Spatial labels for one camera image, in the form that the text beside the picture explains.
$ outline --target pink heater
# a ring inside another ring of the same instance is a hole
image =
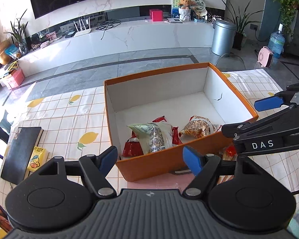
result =
[[[272,64],[273,52],[268,47],[263,47],[258,55],[258,62],[262,64],[262,67],[269,68]]]

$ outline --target green plant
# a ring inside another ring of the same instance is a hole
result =
[[[249,18],[251,17],[251,15],[254,15],[256,13],[259,13],[259,12],[263,12],[264,10],[261,10],[261,11],[257,11],[257,12],[254,12],[254,13],[247,13],[246,14],[246,11],[250,5],[250,2],[247,4],[245,10],[244,10],[244,14],[241,15],[240,13],[240,7],[238,6],[238,15],[236,14],[236,11],[234,9],[234,7],[232,6],[230,0],[228,0],[231,8],[232,8],[232,11],[231,9],[229,8],[229,6],[222,0],[222,2],[224,3],[224,5],[226,6],[226,8],[229,10],[230,14],[232,15],[232,19],[229,19],[231,22],[233,22],[234,24],[236,24],[237,26],[237,33],[243,33],[245,27],[249,24],[249,23],[260,23],[259,21],[249,21]]]
[[[21,19],[22,19],[23,15],[26,13],[26,11],[27,10],[24,11],[24,13],[22,14],[22,16],[20,17],[19,20],[17,19],[17,22],[18,22],[18,26],[17,27],[15,27],[16,20],[14,20],[13,25],[12,25],[12,22],[10,21],[12,32],[9,32],[9,31],[8,32],[4,32],[5,34],[10,33],[18,41],[18,43],[22,43],[23,34],[25,33],[26,27],[28,25],[28,22],[25,25],[23,23],[22,23],[22,25],[20,25]]]
[[[292,36],[290,25],[295,18],[295,13],[299,6],[299,0],[273,0],[280,3],[281,23],[286,26],[284,34]]]

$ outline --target pink storage box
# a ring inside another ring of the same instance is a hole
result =
[[[2,81],[7,88],[11,90],[21,85],[24,79],[25,76],[23,75],[21,68],[18,68],[17,70],[13,70],[8,76],[4,77]]]
[[[163,21],[163,11],[162,10],[152,10],[152,21],[153,22],[162,22]]]
[[[160,11],[160,9],[150,9],[149,10],[150,19],[152,18],[152,11]]]

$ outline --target trash can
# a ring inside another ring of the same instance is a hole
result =
[[[234,43],[236,29],[236,25],[231,22],[217,20],[211,51],[219,56],[230,53]]]

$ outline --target blue water bottle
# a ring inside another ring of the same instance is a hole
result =
[[[270,36],[268,48],[273,52],[275,58],[279,58],[281,52],[283,52],[283,46],[285,45],[285,38],[282,34],[283,25],[279,25],[278,31],[274,32]]]

